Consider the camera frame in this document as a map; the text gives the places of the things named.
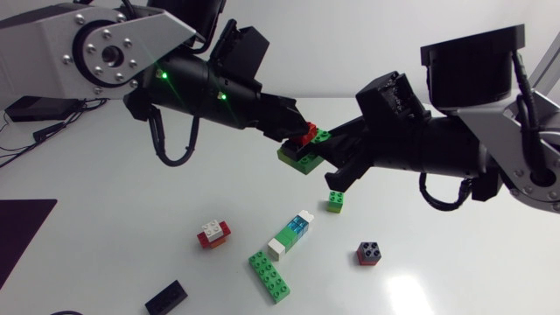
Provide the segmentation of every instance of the black mat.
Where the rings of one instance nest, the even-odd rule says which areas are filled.
[[[56,201],[0,200],[0,289]]]

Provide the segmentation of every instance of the green lego brick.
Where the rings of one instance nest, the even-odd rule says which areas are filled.
[[[313,144],[318,144],[330,138],[331,138],[331,134],[328,131],[324,131],[317,128],[317,135],[313,138],[313,140],[311,140],[311,142]]]
[[[275,238],[286,247],[286,253],[298,241],[298,233],[294,232],[290,227],[285,227],[278,233]]]
[[[262,284],[264,284],[275,303],[282,301],[283,298],[290,294],[288,284],[278,274],[270,259],[261,250],[252,255],[248,259],[248,263],[261,278]]]
[[[293,161],[291,160],[291,158],[287,157],[283,152],[282,149],[278,149],[278,151],[276,152],[278,155],[278,159],[284,163],[286,163],[289,166],[292,166]]]
[[[342,207],[328,206],[326,211],[339,214],[342,211]]]
[[[299,161],[292,162],[293,164],[291,167],[307,175],[323,161],[324,159],[322,157],[316,155],[315,153],[309,153],[308,155],[302,157]]]
[[[288,251],[288,248],[291,247],[291,239],[289,239],[284,234],[278,233],[276,236],[274,236],[274,238],[279,241],[284,247],[286,247],[286,251]]]
[[[327,211],[339,214],[344,204],[344,193],[331,191],[329,194],[329,205]]]
[[[283,152],[282,149],[278,149],[276,152],[278,155],[278,159],[287,165],[295,168],[299,172],[303,173],[304,175],[309,174],[313,171],[317,166],[324,161],[324,159],[315,153],[309,153],[306,156],[302,157],[299,161],[293,161],[291,158],[287,157]]]

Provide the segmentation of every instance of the white table surface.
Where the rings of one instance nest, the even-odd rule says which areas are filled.
[[[300,99],[329,130],[359,114],[353,99]],[[164,112],[171,154],[182,152],[190,117]],[[12,124],[0,145],[31,139],[44,123]],[[84,115],[58,136],[0,169],[0,199],[58,205],[0,290],[0,313],[61,310],[147,314],[144,303],[178,279],[189,297],[171,314],[558,314],[560,216],[502,189],[458,211],[430,208],[417,174],[372,169],[347,192],[342,214],[325,211],[323,163],[304,176],[277,160],[258,130],[204,121],[192,160],[164,166],[147,123],[119,101]],[[459,179],[429,177],[441,199]],[[291,294],[273,304],[248,258],[300,210],[309,232],[275,262]],[[196,234],[210,220],[232,234],[213,250]],[[382,259],[357,266],[360,242]]]

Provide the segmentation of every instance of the black cable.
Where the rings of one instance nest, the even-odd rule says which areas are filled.
[[[457,210],[459,209],[459,207],[461,207],[461,205],[463,205],[463,203],[465,202],[465,200],[467,198],[469,198],[469,196],[471,195],[471,191],[473,190],[473,181],[469,178],[465,178],[463,179],[463,181],[461,181],[461,186],[458,189],[458,198],[457,201],[453,202],[453,203],[447,203],[447,202],[443,202],[440,201],[438,199],[433,198],[427,190],[426,187],[426,178],[427,175],[426,173],[420,173],[420,193],[422,194],[423,198],[428,202],[428,204],[430,204],[430,206],[436,208],[437,210],[440,211],[452,211],[452,210]]]
[[[2,128],[0,128],[0,132],[2,132],[2,130],[4,130],[4,128],[6,128],[7,125],[9,125],[10,123],[8,122],[8,120],[6,119],[6,112],[3,112],[3,121],[4,121],[4,125],[2,126]]]
[[[186,49],[189,51],[189,53],[192,54],[199,54],[199,53],[204,53],[206,50],[208,50],[208,47],[210,47],[210,44],[212,44],[212,39],[214,38],[214,33],[216,31],[216,27],[218,25],[218,16],[220,15],[220,13],[216,14],[216,17],[213,20],[213,26],[212,26],[212,30],[210,31],[210,36],[208,38],[206,38],[206,41],[204,42],[204,44],[202,44],[201,47],[199,48],[191,48],[188,45],[186,45]]]
[[[544,149],[541,145],[541,137],[539,135],[540,124],[533,91],[529,84],[521,55],[517,51],[514,51],[512,59],[514,61],[517,83],[521,90],[521,95],[517,97],[516,101],[521,121],[521,141],[525,163],[527,163],[531,171],[531,179],[535,184],[539,186],[549,186],[554,183],[555,178],[554,173],[546,167]]]
[[[6,148],[0,146],[0,150],[15,152],[15,151],[20,151],[20,150],[26,149],[27,147],[29,147],[29,145],[23,146],[21,148],[16,148],[16,149],[6,149]]]
[[[171,160],[165,154],[165,132],[164,124],[161,118],[161,111],[154,106],[150,108],[150,117],[148,118],[150,123],[151,140],[154,144],[154,149],[156,150],[156,155],[159,159],[164,162],[165,165],[170,167],[176,167],[183,165],[186,161],[191,158],[194,152],[194,147],[196,145],[196,140],[199,135],[199,122],[200,118],[194,116],[192,118],[191,125],[191,136],[189,139],[189,145],[186,147],[186,152],[183,157],[177,160]]]
[[[124,7],[126,8],[126,11],[129,13],[130,17],[132,19],[137,18],[137,12],[134,10],[132,4],[130,4],[130,0],[121,0],[121,1],[122,4],[124,4]]]
[[[49,133],[48,135],[46,135],[45,137],[43,137],[40,141],[37,141],[33,144],[28,145],[27,147],[22,147],[24,148],[22,151],[18,152],[18,153],[12,153],[12,154],[7,154],[4,156],[0,156],[0,158],[7,158],[7,157],[11,157],[10,159],[8,159],[7,161],[3,162],[0,164],[0,168],[8,165],[9,163],[13,162],[16,158],[21,157],[22,155],[24,155],[25,153],[37,148],[38,146],[40,146],[41,144],[43,144],[44,142],[46,142],[48,139],[56,136],[59,132],[61,132],[66,126],[68,126],[69,124],[75,123],[78,119],[80,119],[80,117],[83,115],[84,112],[86,112],[86,110],[88,108],[88,103],[92,102],[92,101],[99,101],[99,104],[95,106],[96,109],[98,109],[99,107],[103,106],[105,103],[107,103],[108,99],[96,99],[96,100],[90,100],[90,101],[82,101],[81,102],[81,107],[76,109],[76,111],[74,111],[69,118],[67,118],[67,120],[56,130],[52,131],[51,133]]]

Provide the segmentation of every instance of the white lego brick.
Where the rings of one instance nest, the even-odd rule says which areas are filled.
[[[302,210],[300,213],[298,213],[297,215],[299,215],[302,219],[304,219],[305,221],[307,221],[307,223],[311,224],[313,219],[315,219],[315,216],[311,213],[308,213],[305,210]]]
[[[275,260],[280,260],[286,254],[286,247],[276,238],[273,238],[269,241],[269,254]]]
[[[224,231],[220,227],[217,220],[212,220],[202,226],[202,231],[208,238],[209,242],[214,242],[224,235]]]

